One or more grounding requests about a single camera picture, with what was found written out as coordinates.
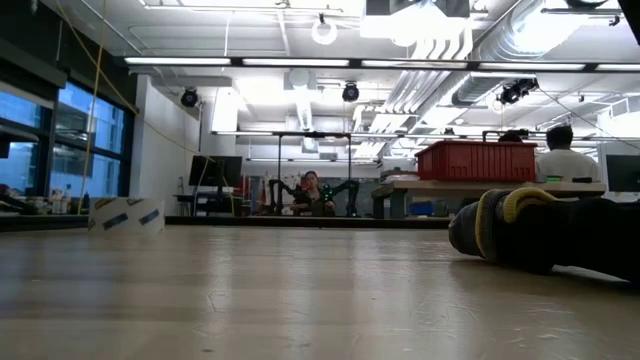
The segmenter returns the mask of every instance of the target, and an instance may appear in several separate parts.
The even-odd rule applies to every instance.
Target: red crate
[[[535,181],[536,144],[438,141],[416,154],[422,180]]]

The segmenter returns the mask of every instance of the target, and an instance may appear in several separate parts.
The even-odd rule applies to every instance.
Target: white shirt
[[[562,181],[590,177],[600,182],[600,166],[587,155],[573,150],[556,149],[536,160],[536,181],[546,182],[547,176],[562,176]]]

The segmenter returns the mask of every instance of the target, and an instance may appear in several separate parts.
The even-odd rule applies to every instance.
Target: speaker
[[[624,13],[624,17],[629,22],[631,31],[635,35],[638,45],[640,45],[640,1],[638,0],[618,0],[618,5]]]

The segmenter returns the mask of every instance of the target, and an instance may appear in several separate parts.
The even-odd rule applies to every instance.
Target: ceiling
[[[106,19],[115,31],[109,31],[105,41],[106,49],[113,55],[164,55],[164,56],[296,56],[296,57],[367,57],[405,58],[414,47],[400,47],[389,39],[360,37],[358,26],[363,8],[363,0],[298,0],[292,6],[313,8],[343,8],[345,16],[328,17],[338,24],[338,36],[331,45],[320,45],[312,40],[310,31],[314,15],[290,15],[283,17],[285,37],[275,15],[250,13],[194,12],[145,9],[141,5],[225,5],[224,1],[213,0],[107,0]],[[44,4],[58,11],[57,0],[42,0]],[[100,19],[90,8],[101,8],[101,0],[60,0],[74,26],[91,37],[100,40]],[[473,37],[477,41],[502,14],[516,3],[516,0],[487,0],[488,16],[472,24]],[[240,0],[227,1],[237,6]],[[272,1],[244,0],[243,4],[273,6]],[[610,7],[615,7],[614,0]],[[579,28],[564,43],[556,47],[542,60],[547,61],[628,61],[640,59],[638,46],[628,24],[623,20],[618,26],[609,26],[610,18],[595,18]],[[242,69],[227,68],[170,68],[162,69],[164,77],[184,80],[192,76],[228,76],[234,79],[240,92],[252,108],[252,113],[240,114],[242,127],[257,128],[260,122],[284,122],[295,116],[294,102],[282,91],[285,69]],[[321,70],[316,72],[319,83],[357,81],[363,91],[361,100],[385,100],[394,88],[401,72],[381,70]],[[594,109],[603,106],[589,106],[612,94],[640,92],[640,76],[636,75],[557,75],[538,76],[540,87],[557,98],[570,109],[582,109],[585,117],[593,119]],[[181,88],[163,88],[170,94]],[[260,93],[274,93],[274,97],[264,101]],[[515,126],[532,127],[551,118],[566,113],[566,109],[547,95],[534,92],[518,104],[508,107],[504,113],[491,109],[467,110],[461,116],[466,125],[475,126]],[[331,90],[312,99],[314,116],[351,119],[356,104],[344,104],[339,90]],[[574,126],[589,125],[577,122]]]

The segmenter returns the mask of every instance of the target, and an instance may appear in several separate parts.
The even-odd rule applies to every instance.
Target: workbench
[[[542,189],[558,198],[577,198],[601,196],[607,190],[606,185],[569,182],[549,183],[485,183],[485,182],[442,182],[436,180],[394,181],[381,185],[371,192],[373,198],[373,216],[384,219],[384,201],[389,198],[390,218],[404,219],[406,196],[434,198],[480,198],[492,189],[515,190],[523,187]]]

